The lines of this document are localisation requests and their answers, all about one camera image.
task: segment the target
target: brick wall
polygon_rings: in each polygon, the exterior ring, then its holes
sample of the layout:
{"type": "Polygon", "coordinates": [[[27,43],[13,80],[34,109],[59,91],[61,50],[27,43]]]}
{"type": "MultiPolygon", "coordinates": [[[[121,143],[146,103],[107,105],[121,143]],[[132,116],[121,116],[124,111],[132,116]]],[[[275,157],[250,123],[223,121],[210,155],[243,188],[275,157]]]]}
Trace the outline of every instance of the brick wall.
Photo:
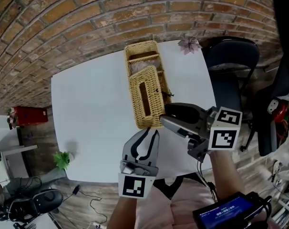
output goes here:
{"type": "Polygon", "coordinates": [[[272,0],[0,0],[0,113],[51,104],[51,76],[154,39],[231,35],[281,53],[272,0]]]}

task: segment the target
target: white plant pot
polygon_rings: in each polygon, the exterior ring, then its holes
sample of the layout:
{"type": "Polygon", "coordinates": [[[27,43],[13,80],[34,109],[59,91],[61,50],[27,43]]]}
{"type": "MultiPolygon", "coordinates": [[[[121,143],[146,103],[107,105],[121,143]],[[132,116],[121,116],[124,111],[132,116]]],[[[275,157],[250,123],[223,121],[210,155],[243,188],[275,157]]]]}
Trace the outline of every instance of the white plant pot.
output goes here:
{"type": "Polygon", "coordinates": [[[68,154],[69,156],[69,164],[74,160],[74,157],[71,153],[68,154]]]}

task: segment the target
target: forearm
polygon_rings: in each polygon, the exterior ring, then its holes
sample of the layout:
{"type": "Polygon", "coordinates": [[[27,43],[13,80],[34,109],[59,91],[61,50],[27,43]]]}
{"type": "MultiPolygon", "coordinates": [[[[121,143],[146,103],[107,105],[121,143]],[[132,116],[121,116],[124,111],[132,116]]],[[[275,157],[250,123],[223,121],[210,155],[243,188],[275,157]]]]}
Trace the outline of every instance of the forearm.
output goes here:
{"type": "Polygon", "coordinates": [[[219,199],[225,199],[237,192],[245,193],[243,181],[237,172],[231,153],[214,151],[209,156],[219,199]]]}
{"type": "Polygon", "coordinates": [[[113,211],[108,229],[133,229],[136,220],[137,199],[120,197],[113,211]]]}

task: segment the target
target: chair seat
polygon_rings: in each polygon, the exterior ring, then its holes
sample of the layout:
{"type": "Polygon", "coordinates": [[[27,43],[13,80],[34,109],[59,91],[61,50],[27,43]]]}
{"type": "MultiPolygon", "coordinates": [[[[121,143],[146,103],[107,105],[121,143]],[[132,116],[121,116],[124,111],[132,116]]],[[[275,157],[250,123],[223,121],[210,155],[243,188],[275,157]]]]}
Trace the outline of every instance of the chair seat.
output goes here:
{"type": "Polygon", "coordinates": [[[233,73],[210,73],[217,108],[226,107],[242,112],[242,103],[237,76],[233,73]]]}

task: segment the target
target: phone screen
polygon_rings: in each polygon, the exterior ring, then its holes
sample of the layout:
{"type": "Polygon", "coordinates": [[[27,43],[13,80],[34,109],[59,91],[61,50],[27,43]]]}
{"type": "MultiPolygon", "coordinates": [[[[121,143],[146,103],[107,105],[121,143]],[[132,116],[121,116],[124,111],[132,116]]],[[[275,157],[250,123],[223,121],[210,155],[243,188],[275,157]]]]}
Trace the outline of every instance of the phone screen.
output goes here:
{"type": "Polygon", "coordinates": [[[237,197],[234,200],[202,213],[199,216],[207,229],[214,229],[216,226],[245,212],[252,206],[253,204],[243,197],[237,197]]]}

